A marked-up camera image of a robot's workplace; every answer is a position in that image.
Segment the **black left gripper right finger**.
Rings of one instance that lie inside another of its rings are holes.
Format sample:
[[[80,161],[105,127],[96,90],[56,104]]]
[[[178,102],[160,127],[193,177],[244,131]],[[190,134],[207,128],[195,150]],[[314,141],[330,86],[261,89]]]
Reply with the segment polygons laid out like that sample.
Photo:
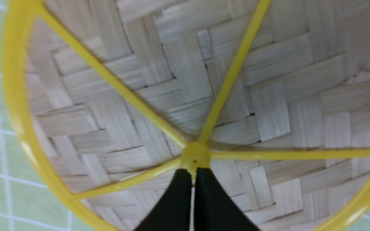
[[[198,168],[194,195],[195,231],[259,231],[217,181],[210,168]]]

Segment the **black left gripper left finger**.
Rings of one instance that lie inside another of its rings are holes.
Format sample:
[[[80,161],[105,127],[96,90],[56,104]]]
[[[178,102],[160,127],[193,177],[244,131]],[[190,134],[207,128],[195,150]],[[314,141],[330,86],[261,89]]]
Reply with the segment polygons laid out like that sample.
[[[163,196],[135,231],[188,231],[191,186],[191,174],[177,169]]]

